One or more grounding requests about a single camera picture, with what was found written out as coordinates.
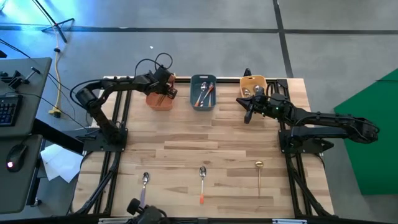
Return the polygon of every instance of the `utensil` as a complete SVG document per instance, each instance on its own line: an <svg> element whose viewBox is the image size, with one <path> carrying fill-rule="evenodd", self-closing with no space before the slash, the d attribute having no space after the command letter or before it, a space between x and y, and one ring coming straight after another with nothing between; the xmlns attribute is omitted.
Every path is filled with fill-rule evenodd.
<svg viewBox="0 0 398 224"><path fill-rule="evenodd" d="M209 107L211 107L211 93L210 93L210 96L209 96Z"/></svg>
<svg viewBox="0 0 398 224"><path fill-rule="evenodd" d="M259 197L261 193L261 169L264 167L264 163L261 161L256 161L255 163L257 169L259 170Z"/></svg>
<svg viewBox="0 0 398 224"><path fill-rule="evenodd" d="M201 166L199 169L199 174L201 177L201 191L200 191L200 203L205 203L205 196L203 194L203 181L206 177L206 167L205 166Z"/></svg>
<svg viewBox="0 0 398 224"><path fill-rule="evenodd" d="M165 96L166 95L162 95L159 97L159 99L157 100L156 106L160 106L163 103Z"/></svg>
<svg viewBox="0 0 398 224"><path fill-rule="evenodd" d="M209 90L207 90L205 97L203 97L203 100L200 102L200 106L203 106L203 102L206 99L206 96L213 90L213 88L214 88L214 84L211 82L209 85Z"/></svg>
<svg viewBox="0 0 398 224"><path fill-rule="evenodd" d="M201 90L201 92L200 92L200 94L199 94L199 98L198 98L197 102L195 103L195 106L199 106L199 101L200 101L201 94L202 94L206 89L207 89L207 82L203 82L203 83L200 85L200 90Z"/></svg>
<svg viewBox="0 0 398 224"><path fill-rule="evenodd" d="M243 95L245 97L250 97L251 96L250 90L248 90L247 88L242 88L242 91L243 91Z"/></svg>
<svg viewBox="0 0 398 224"><path fill-rule="evenodd" d="M260 89L260 86L259 85L255 85L253 87L254 93L257 93L259 91L259 89Z"/></svg>
<svg viewBox="0 0 398 224"><path fill-rule="evenodd" d="M142 176L142 183L144 184L142 186L142 190L141 190L141 196L139 198L139 200L141 201L139 206L141 206L142 208L145 207L145 192L146 192L146 185L149 182L149 173L145 172L144 175Z"/></svg>

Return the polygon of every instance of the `keyboard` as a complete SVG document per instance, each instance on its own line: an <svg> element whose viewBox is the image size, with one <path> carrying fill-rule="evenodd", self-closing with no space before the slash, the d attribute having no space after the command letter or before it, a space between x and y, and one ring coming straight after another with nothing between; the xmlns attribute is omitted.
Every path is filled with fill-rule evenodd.
<svg viewBox="0 0 398 224"><path fill-rule="evenodd" d="M0 127L15 125L22 97L22 95L0 95Z"/></svg>

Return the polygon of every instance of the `wooden table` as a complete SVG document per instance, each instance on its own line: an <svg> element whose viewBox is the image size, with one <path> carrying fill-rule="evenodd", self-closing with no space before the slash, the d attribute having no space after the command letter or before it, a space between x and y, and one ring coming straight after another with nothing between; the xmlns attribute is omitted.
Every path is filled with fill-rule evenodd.
<svg viewBox="0 0 398 224"><path fill-rule="evenodd" d="M291 78L288 83L292 103L310 110L304 80ZM130 216L127 205L140 197L142 175L147 171L146 203L170 217L294 217L285 157L277 140L278 122L254 114L250 124L244 124L245 110L235 101L240 97L239 84L217 84L217 105L210 112L193 110L189 83L175 87L178 94L171 111L153 111L143 93L132 93L129 137L119 166L112 216ZM109 118L115 98L113 93L103 105ZM103 156L103 152L94 152L83 163L73 201L75 210L98 185ZM312 154L302 157L308 188L325 210L333 213L321 161ZM258 160L264 162L260 198L254 166ZM202 165L207 176L205 203L200 205ZM298 199L305 211L300 190Z"/></svg>

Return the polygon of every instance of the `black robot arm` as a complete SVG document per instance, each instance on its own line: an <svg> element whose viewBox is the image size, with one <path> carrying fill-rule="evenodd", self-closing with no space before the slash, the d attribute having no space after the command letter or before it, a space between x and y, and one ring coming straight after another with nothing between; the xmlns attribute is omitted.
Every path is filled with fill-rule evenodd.
<svg viewBox="0 0 398 224"><path fill-rule="evenodd" d="M101 110L101 105L106 102L109 95L114 91L136 90L146 95L154 92L167 95L169 98L174 99L177 90L172 88L169 83L173 78L174 76L166 68L161 66L154 74L149 72L135 78L104 78L103 80L87 84L87 86L76 93L76 98L97 122L106 141L109 144L116 144L124 136L116 124L110 121ZM103 92L100 97L96 97L93 90L103 90Z"/></svg>
<svg viewBox="0 0 398 224"><path fill-rule="evenodd" d="M301 130L303 138L349 138L354 142L369 144L377 141L379 128L365 118L356 118L350 114L328 114L308 112L297 108L284 95L274 93L271 97L264 94L264 89L248 98L237 98L236 101L246 109L244 122L249 123L253 113L259 113L289 126L303 126L314 124L335 127L324 129L317 133L317 128Z"/></svg>

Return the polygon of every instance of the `white paper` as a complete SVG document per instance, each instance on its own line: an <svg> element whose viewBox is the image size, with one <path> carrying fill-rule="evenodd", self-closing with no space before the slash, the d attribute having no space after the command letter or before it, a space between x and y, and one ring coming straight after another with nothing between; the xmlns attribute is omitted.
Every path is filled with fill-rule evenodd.
<svg viewBox="0 0 398 224"><path fill-rule="evenodd" d="M53 144L41 152L44 169L49 180L61 176L70 182L80 171L83 156Z"/></svg>

